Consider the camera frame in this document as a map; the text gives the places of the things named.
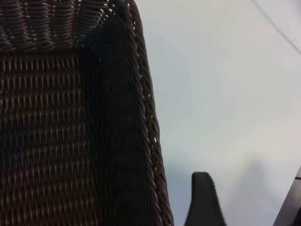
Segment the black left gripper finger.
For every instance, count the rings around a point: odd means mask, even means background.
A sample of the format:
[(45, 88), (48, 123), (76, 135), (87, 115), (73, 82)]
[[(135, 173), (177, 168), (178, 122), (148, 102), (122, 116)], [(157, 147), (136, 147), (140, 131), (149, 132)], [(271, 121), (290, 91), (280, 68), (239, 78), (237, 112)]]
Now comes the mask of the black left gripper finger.
[(194, 172), (186, 226), (225, 226), (214, 181), (207, 172)]

